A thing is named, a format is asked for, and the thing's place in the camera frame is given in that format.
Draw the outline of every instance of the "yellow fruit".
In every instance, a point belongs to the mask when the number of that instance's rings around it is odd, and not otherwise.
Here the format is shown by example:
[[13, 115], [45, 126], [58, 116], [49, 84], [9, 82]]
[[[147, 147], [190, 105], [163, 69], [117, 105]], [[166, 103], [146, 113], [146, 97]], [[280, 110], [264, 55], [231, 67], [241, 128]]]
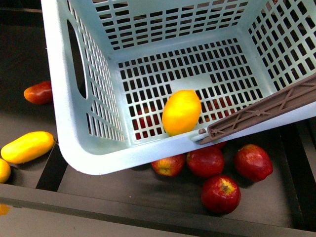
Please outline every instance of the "yellow fruit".
[[4, 160], [14, 164], [21, 164], [36, 159], [54, 146], [52, 134], [45, 131], [29, 132], [1, 149]]
[[11, 174], [10, 165], [3, 159], [0, 159], [0, 183], [4, 184]]
[[6, 215], [10, 210], [10, 207], [5, 204], [0, 204], [0, 216], [1, 215]]
[[162, 125], [169, 136], [190, 132], [198, 122], [201, 101], [194, 90], [179, 90], [167, 101]]

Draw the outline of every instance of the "mango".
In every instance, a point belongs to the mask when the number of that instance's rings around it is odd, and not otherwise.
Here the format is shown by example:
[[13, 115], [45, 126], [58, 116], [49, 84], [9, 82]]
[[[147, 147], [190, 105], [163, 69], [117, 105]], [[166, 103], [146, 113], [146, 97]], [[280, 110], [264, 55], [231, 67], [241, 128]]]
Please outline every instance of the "mango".
[[44, 155], [53, 148], [54, 143], [54, 136], [49, 132], [29, 132], [6, 144], [1, 149], [1, 156], [9, 163], [21, 164]]

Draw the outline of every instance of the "basket handle hole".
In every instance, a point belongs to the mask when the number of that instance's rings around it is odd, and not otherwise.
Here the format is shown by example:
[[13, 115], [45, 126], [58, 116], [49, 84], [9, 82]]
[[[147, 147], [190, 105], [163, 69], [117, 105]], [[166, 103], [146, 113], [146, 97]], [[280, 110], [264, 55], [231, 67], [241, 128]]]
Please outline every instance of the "basket handle hole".
[[70, 39], [70, 46], [71, 51], [73, 55], [73, 63], [75, 68], [75, 75], [76, 75], [76, 82], [78, 90], [83, 98], [87, 98], [86, 94], [86, 83], [84, 78], [84, 71], [83, 71], [83, 63], [81, 58], [81, 53], [79, 49], [78, 39], [76, 36], [76, 32], [70, 23], [70, 21], [67, 20], [68, 25], [68, 34]]

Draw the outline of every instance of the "apple stem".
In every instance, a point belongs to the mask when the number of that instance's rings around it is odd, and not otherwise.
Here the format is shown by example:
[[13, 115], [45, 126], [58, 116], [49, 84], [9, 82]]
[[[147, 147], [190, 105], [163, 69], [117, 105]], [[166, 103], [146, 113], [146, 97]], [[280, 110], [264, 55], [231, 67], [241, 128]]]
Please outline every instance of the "apple stem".
[[229, 189], [229, 188], [228, 188], [228, 186], [227, 186], [227, 185], [225, 185], [225, 184], [223, 184], [223, 185], [222, 185], [222, 190], [223, 190], [223, 191], [227, 192], [227, 191], [228, 191], [228, 189]]

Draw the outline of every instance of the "dark surface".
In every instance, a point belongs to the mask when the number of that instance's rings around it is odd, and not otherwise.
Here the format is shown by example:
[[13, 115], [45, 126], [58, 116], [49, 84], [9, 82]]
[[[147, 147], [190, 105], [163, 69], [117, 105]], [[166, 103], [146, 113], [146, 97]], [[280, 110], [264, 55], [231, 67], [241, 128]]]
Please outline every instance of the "dark surface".
[[40, 0], [0, 0], [0, 7], [41, 9]]
[[[0, 26], [0, 31], [0, 146], [33, 130], [57, 137], [53, 104], [33, 105], [23, 97], [24, 89], [49, 79], [43, 29]], [[315, 133], [313, 120], [310, 124], [309, 137]], [[242, 192], [239, 207], [229, 215], [205, 210], [199, 197], [204, 180], [187, 168], [174, 178], [156, 175], [149, 164], [90, 176], [67, 166], [58, 145], [50, 154], [12, 166], [8, 183], [0, 184], [0, 202], [197, 236], [313, 236], [298, 230], [315, 228], [310, 205], [315, 195], [309, 190], [315, 188], [310, 165], [316, 157], [315, 136], [306, 145], [299, 137], [302, 128], [293, 132], [293, 126], [235, 139], [223, 148], [223, 173]], [[251, 183], [234, 172], [232, 156], [246, 143], [261, 146], [272, 159], [274, 172], [262, 182]]]
[[0, 25], [44, 27], [41, 10], [0, 8]]

